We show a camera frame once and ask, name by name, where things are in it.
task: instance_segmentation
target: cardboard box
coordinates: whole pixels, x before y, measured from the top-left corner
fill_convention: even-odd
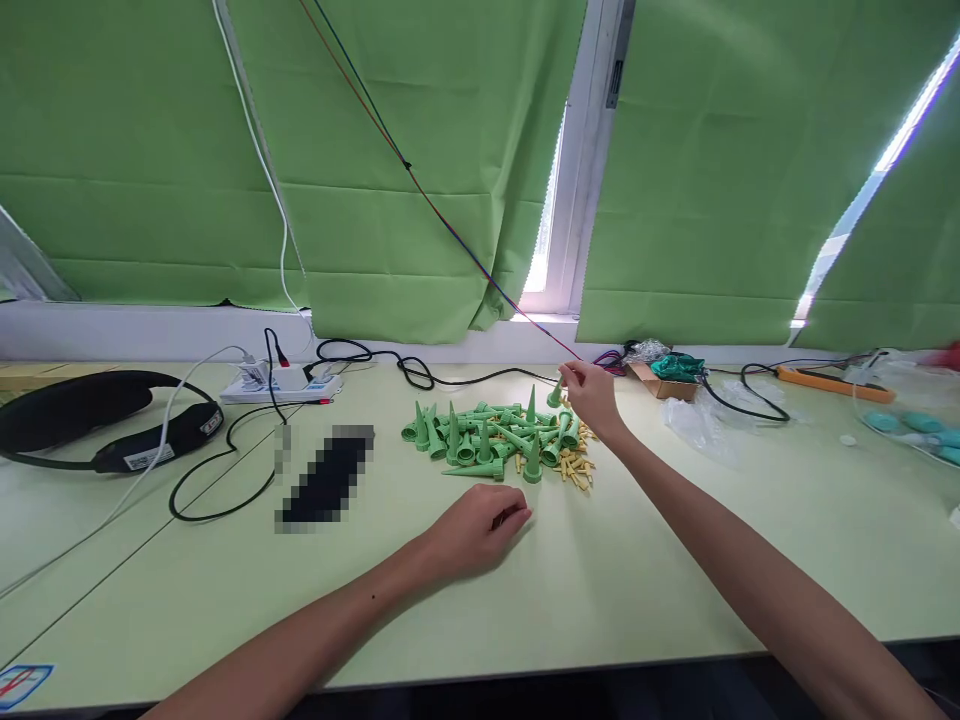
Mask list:
[[[657,400],[666,400],[668,397],[675,397],[677,400],[693,402],[694,395],[697,394],[698,383],[678,383],[673,380],[661,380],[656,373],[650,369],[646,363],[628,363],[627,367],[633,370],[634,374],[640,379],[647,390]]]

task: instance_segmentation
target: power strip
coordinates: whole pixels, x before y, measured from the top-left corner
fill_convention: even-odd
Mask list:
[[[310,384],[300,390],[281,390],[277,386],[276,380],[273,383],[273,396],[278,403],[282,402],[317,402],[318,400],[329,400],[343,387],[343,380],[339,375],[327,375],[323,378],[314,378]],[[220,393],[220,399],[226,405],[239,405],[241,403],[269,403],[270,390],[266,385],[257,385],[252,389],[244,388],[243,378],[230,384]]]

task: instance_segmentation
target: black cable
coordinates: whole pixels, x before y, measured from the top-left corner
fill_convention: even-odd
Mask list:
[[[247,505],[252,503],[258,497],[263,495],[263,493],[266,492],[267,488],[270,487],[270,483],[273,482],[273,478],[276,475],[276,470],[271,471],[270,477],[267,478],[267,481],[260,487],[259,490],[257,490],[253,495],[248,497],[242,503],[240,503],[239,505],[234,505],[232,508],[229,508],[227,510],[222,510],[221,512],[218,512],[218,513],[211,513],[210,515],[200,515],[196,517],[184,515],[179,510],[177,510],[177,493],[180,492],[180,488],[183,487],[183,484],[190,478],[191,475],[193,475],[194,472],[202,468],[208,462],[213,462],[214,460],[218,458],[222,458],[225,455],[229,455],[230,453],[239,452],[237,449],[237,446],[233,444],[233,440],[231,439],[233,435],[233,428],[237,426],[237,423],[239,423],[244,418],[250,417],[254,413],[263,412],[264,410],[276,409],[277,412],[280,412],[281,407],[294,407],[294,406],[307,405],[307,404],[309,403],[284,403],[283,405],[277,405],[276,401],[274,401],[272,407],[264,406],[264,407],[254,408],[250,412],[244,413],[243,415],[238,417],[236,420],[234,420],[232,423],[230,423],[230,427],[227,428],[227,446],[230,449],[224,450],[222,453],[217,453],[216,455],[211,455],[205,460],[201,460],[200,462],[198,462],[196,465],[194,465],[192,468],[190,468],[189,470],[187,470],[187,472],[183,474],[183,476],[177,481],[177,484],[174,486],[173,490],[170,491],[170,497],[167,500],[167,508],[170,510],[170,514],[173,515],[173,517],[175,517],[177,520],[183,520],[184,522],[203,522],[205,520],[216,520],[217,518],[222,518],[222,517],[226,517],[227,515],[232,515],[233,513],[237,512],[237,510],[241,510],[245,508]]]
[[[273,409],[277,411],[277,415],[280,416],[280,421],[286,425],[287,417],[283,414],[283,411],[280,410],[280,406],[277,405],[277,398],[273,394],[273,355],[270,352],[270,336],[267,333],[273,334],[273,342],[276,343],[277,351],[280,350],[280,342],[277,340],[277,333],[273,328],[264,328],[263,329],[263,339],[267,343],[267,389],[270,390],[270,402],[273,403]]]
[[[348,345],[353,345],[354,347],[359,348],[360,350],[362,350],[362,352],[357,353],[356,355],[345,355],[343,357],[326,357],[321,351],[325,346],[329,345],[330,343],[347,343]],[[482,378],[476,378],[475,380],[441,380],[440,378],[436,377],[432,372],[430,372],[430,368],[428,368],[426,363],[424,363],[423,360],[421,360],[420,358],[415,358],[412,356],[402,358],[398,353],[395,353],[393,350],[373,351],[373,350],[370,350],[368,347],[364,346],[363,344],[358,343],[356,340],[345,340],[344,338],[330,338],[329,340],[324,340],[322,343],[317,345],[317,357],[319,358],[319,360],[317,360],[317,362],[315,363],[311,363],[310,365],[307,365],[304,368],[304,370],[309,375],[310,371],[313,368],[323,363],[373,362],[373,358],[376,355],[393,355],[393,357],[395,357],[397,360],[397,367],[400,368],[400,371],[403,373],[404,379],[410,385],[413,385],[413,387],[417,388],[418,390],[433,390],[433,388],[435,388],[437,385],[451,385],[451,386],[474,385],[476,383],[483,382],[484,380],[489,380],[490,378],[495,378],[498,375],[503,375],[508,372],[519,372],[519,373],[523,373],[524,375],[529,375],[530,377],[537,378],[537,380],[543,380],[544,382],[548,382],[551,385],[557,384],[556,378],[548,378],[548,377],[544,377],[543,375],[537,375],[535,372],[524,370],[523,368],[506,368],[505,370],[497,370],[497,372],[490,373],[489,375],[484,375]],[[423,372],[407,367],[408,362],[417,363],[418,365],[420,365],[420,367],[423,368]],[[411,376],[424,378],[425,380],[428,380],[430,384],[420,385],[414,382]]]
[[[710,387],[710,383],[707,381],[707,372],[706,372],[706,371],[704,371],[703,374],[700,375],[700,384],[703,385],[704,389],[705,389],[708,393],[710,393],[710,396],[711,396],[714,400],[716,400],[718,403],[720,403],[721,405],[723,405],[723,406],[726,407],[726,408],[730,408],[731,410],[735,410],[735,411],[738,412],[738,413],[743,413],[744,415],[750,415],[751,417],[760,418],[761,420],[772,420],[773,422],[789,422],[789,420],[790,420],[790,415],[787,413],[786,410],[784,410],[783,408],[781,408],[779,405],[774,404],[774,403],[771,402],[770,400],[767,400],[767,398],[765,398],[763,395],[761,395],[760,393],[758,393],[756,390],[754,390],[752,387],[750,387],[750,386],[747,384],[747,368],[750,368],[750,367],[757,367],[757,368],[761,368],[761,369],[763,369],[763,370],[768,370],[768,371],[772,372],[772,373],[774,374],[774,376],[777,375],[776,369],[775,369],[775,368],[772,368],[772,367],[770,367],[770,366],[768,366],[768,365],[761,365],[760,363],[747,363],[747,364],[744,365],[742,368],[740,368],[740,382],[743,383],[743,386],[747,389],[747,391],[748,391],[749,393],[751,393],[752,395],[756,395],[758,398],[760,398],[761,400],[763,400],[767,405],[769,405],[769,406],[774,410],[774,412],[777,413],[777,415],[764,415],[763,413],[754,412],[753,410],[744,410],[743,408],[738,408],[736,405],[731,405],[731,404],[728,403],[726,400],[724,400],[722,397],[720,397],[719,395],[717,395],[717,393],[714,392],[713,388]]]

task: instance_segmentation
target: white cable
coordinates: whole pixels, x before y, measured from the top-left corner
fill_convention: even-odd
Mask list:
[[[220,8],[217,6],[217,0],[211,0],[213,3],[213,15],[217,19],[217,27],[220,28],[220,37],[223,38],[223,47],[227,51],[227,60],[230,61],[230,70],[233,73],[233,82],[237,86],[237,92],[240,94],[240,107],[243,108],[243,117],[247,121],[247,130],[250,132],[250,139],[253,140],[253,148],[257,151],[257,158],[260,160],[260,167],[263,168],[263,174],[267,176],[267,183],[270,185],[270,191],[273,193],[273,199],[277,203],[277,209],[280,211],[280,217],[283,219],[283,243],[280,246],[280,285],[283,287],[283,294],[286,295],[287,301],[290,303],[290,307],[293,308],[293,311],[300,316],[300,319],[303,320],[307,325],[308,331],[308,340],[307,344],[303,346],[303,349],[297,353],[302,355],[307,350],[310,349],[310,346],[313,344],[313,325],[310,324],[310,321],[307,320],[307,317],[303,314],[303,311],[300,310],[300,307],[293,301],[293,298],[290,297],[290,292],[287,290],[287,270],[286,270],[286,258],[287,258],[287,238],[290,238],[290,241],[293,243],[293,250],[297,254],[297,262],[300,264],[300,272],[303,274],[304,284],[307,280],[307,269],[303,266],[303,259],[300,257],[300,248],[297,247],[296,238],[290,233],[290,221],[287,219],[287,213],[283,209],[283,203],[280,201],[280,193],[277,190],[277,186],[273,182],[273,176],[270,173],[269,168],[267,167],[267,161],[263,157],[263,152],[260,149],[260,141],[257,138],[257,133],[253,129],[253,122],[250,120],[250,112],[247,110],[247,98],[243,94],[243,85],[240,83],[240,75],[237,73],[237,65],[233,59],[233,52],[230,49],[230,42],[227,40],[227,31],[223,26],[223,18],[220,17]]]
[[[138,477],[136,480],[134,480],[133,484],[132,484],[129,488],[127,488],[127,491],[123,494],[123,497],[120,498],[120,502],[118,502],[118,503],[114,506],[113,510],[110,511],[110,514],[107,515],[107,516],[100,522],[99,525],[97,525],[93,530],[91,530],[89,533],[87,533],[86,535],[84,535],[82,538],[80,538],[79,540],[77,540],[73,545],[71,545],[70,547],[68,547],[66,550],[62,551],[62,552],[59,553],[58,555],[55,555],[54,557],[50,558],[49,560],[47,560],[47,561],[44,562],[43,564],[38,565],[37,567],[35,567],[35,568],[33,568],[32,570],[28,571],[27,573],[25,573],[24,575],[22,575],[22,576],[19,577],[18,579],[14,580],[12,583],[4,586],[3,589],[0,589],[0,600],[2,600],[2,599],[5,598],[7,595],[9,595],[11,592],[13,592],[14,590],[16,590],[18,587],[20,587],[20,586],[21,586],[23,583],[25,583],[27,580],[29,580],[29,579],[32,578],[34,575],[36,575],[37,573],[39,573],[41,570],[43,570],[44,568],[46,568],[46,567],[52,565],[53,563],[55,563],[57,560],[59,560],[59,559],[62,558],[64,555],[66,555],[66,554],[69,553],[71,550],[73,550],[75,547],[78,547],[79,545],[85,543],[87,540],[89,540],[90,538],[92,538],[92,537],[93,537],[94,535],[96,535],[98,532],[100,532],[101,530],[103,530],[103,528],[105,528],[107,525],[109,525],[110,522],[113,521],[113,520],[120,514],[120,510],[121,510],[121,508],[123,508],[124,504],[127,502],[127,498],[129,498],[129,497],[133,494],[133,491],[134,491],[134,490],[136,490],[138,487],[140,487],[140,483],[143,482],[143,479],[150,473],[151,470],[153,470],[153,468],[155,468],[155,467],[157,466],[157,463],[160,461],[160,457],[161,457],[162,454],[163,454],[163,453],[162,453],[162,451],[163,451],[163,446],[164,446],[164,445],[166,444],[166,442],[167,442],[167,430],[168,430],[168,428],[170,427],[170,409],[173,407],[173,401],[176,399],[177,393],[180,392],[181,388],[183,388],[183,386],[186,384],[186,382],[190,379],[190,376],[193,375],[193,371],[194,371],[194,370],[196,370],[198,367],[200,367],[201,365],[203,365],[205,362],[209,362],[212,358],[216,357],[216,356],[219,355],[220,353],[222,353],[222,352],[224,352],[224,351],[226,351],[226,350],[230,350],[230,349],[237,349],[237,350],[239,350],[240,352],[242,352],[242,353],[244,354],[244,362],[253,362],[253,361],[254,361],[254,360],[253,360],[253,356],[250,355],[250,353],[248,353],[246,350],[244,350],[244,349],[243,349],[242,347],[240,347],[239,345],[227,345],[227,347],[225,347],[225,348],[220,348],[220,349],[217,350],[215,353],[213,353],[213,354],[211,354],[211,355],[208,355],[207,357],[205,357],[205,358],[204,358],[203,360],[201,360],[200,362],[194,363],[193,367],[191,367],[191,368],[187,371],[187,374],[183,377],[183,380],[180,381],[180,384],[177,385],[176,388],[174,388],[173,393],[170,395],[170,399],[167,400],[167,406],[166,406],[166,408],[165,408],[164,411],[163,411],[163,425],[161,426],[161,429],[160,429],[160,442],[159,442],[159,444],[157,445],[157,453],[156,453],[156,455],[153,456],[153,460],[150,461],[150,464],[147,465],[146,469],[140,474],[140,477]]]

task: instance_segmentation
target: red wire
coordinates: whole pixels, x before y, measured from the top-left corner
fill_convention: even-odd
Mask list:
[[[407,174],[410,176],[410,179],[413,180],[413,184],[417,186],[417,190],[418,190],[418,191],[420,192],[420,194],[423,196],[423,199],[427,201],[427,203],[428,203],[428,204],[430,205],[430,207],[433,209],[433,212],[436,213],[437,217],[440,218],[440,221],[446,226],[446,228],[456,236],[457,233],[454,231],[453,226],[451,226],[450,223],[447,222],[447,219],[446,219],[446,218],[443,216],[443,214],[437,209],[437,206],[433,204],[433,201],[432,201],[432,200],[427,196],[427,194],[423,191],[423,188],[420,187],[420,183],[417,181],[416,175],[413,174],[413,170],[410,169],[409,163],[407,163],[407,161],[403,159],[403,155],[400,154],[400,151],[397,149],[397,146],[393,144],[393,141],[390,140],[390,137],[387,135],[386,131],[380,126],[380,123],[377,122],[377,119],[373,116],[373,113],[370,111],[370,108],[367,107],[367,103],[364,101],[363,97],[361,97],[359,91],[357,90],[356,86],[353,84],[353,81],[350,79],[350,76],[347,74],[347,71],[344,69],[343,65],[340,64],[340,61],[337,59],[336,53],[333,52],[333,48],[330,47],[330,43],[327,42],[326,37],[324,37],[323,32],[320,30],[320,26],[317,25],[316,21],[313,19],[313,15],[310,14],[310,10],[307,8],[307,5],[306,5],[306,3],[304,2],[304,0],[300,0],[300,7],[303,8],[303,11],[307,14],[307,17],[310,19],[310,24],[313,25],[313,29],[317,31],[317,35],[319,35],[319,36],[320,36],[320,39],[323,41],[324,47],[326,47],[326,48],[327,48],[327,52],[330,53],[330,57],[333,59],[333,62],[334,62],[334,64],[337,66],[337,69],[340,70],[340,74],[343,75],[343,79],[347,81],[347,85],[349,85],[349,86],[350,86],[350,89],[353,90],[353,94],[357,96],[357,100],[358,100],[358,101],[360,102],[360,104],[363,106],[363,109],[367,112],[367,116],[370,118],[370,122],[372,122],[374,125],[376,125],[377,130],[380,131],[380,134],[383,136],[383,139],[387,141],[387,145],[389,145],[389,146],[390,146],[390,149],[393,150],[394,154],[397,156],[397,159],[400,160],[400,162],[403,163],[404,168],[406,168],[406,170],[407,170]],[[495,282],[494,279],[490,276],[490,273],[488,273],[488,272],[487,272],[487,269],[486,269],[485,267],[483,267],[483,265],[480,263],[480,261],[477,260],[477,258],[473,256],[473,253],[470,253],[469,251],[467,251],[467,254],[470,255],[470,257],[471,257],[471,259],[473,260],[474,264],[475,264],[478,268],[480,268],[480,272],[483,273],[484,277],[487,279],[487,282],[491,283],[492,285],[494,285],[494,287],[496,287],[496,282]],[[506,293],[504,293],[502,290],[501,290],[500,292],[501,292],[501,294],[503,295],[504,299],[506,299],[506,301],[507,301],[508,303],[510,303],[510,306],[511,306],[516,312],[520,313],[520,315],[521,315],[527,322],[529,322],[531,325],[533,325],[534,327],[536,327],[538,330],[540,330],[540,332],[542,332],[542,333],[543,333],[544,335],[546,335],[548,338],[550,338],[550,339],[553,340],[555,343],[557,343],[557,345],[559,345],[559,346],[562,347],[564,350],[566,350],[568,353],[570,353],[570,354],[573,355],[575,358],[577,358],[577,360],[583,360],[583,358],[581,358],[581,357],[580,357],[579,355],[577,355],[573,350],[571,350],[569,347],[567,347],[567,345],[566,345],[565,343],[561,342],[561,341],[560,341],[559,339],[557,339],[552,333],[550,333],[549,330],[547,330],[545,327],[543,327],[542,325],[540,325],[538,322],[536,322],[536,321],[534,321],[533,319],[531,319],[530,316],[527,315],[523,310],[521,310],[520,307],[519,307],[513,300],[511,300],[511,299],[507,296]]]

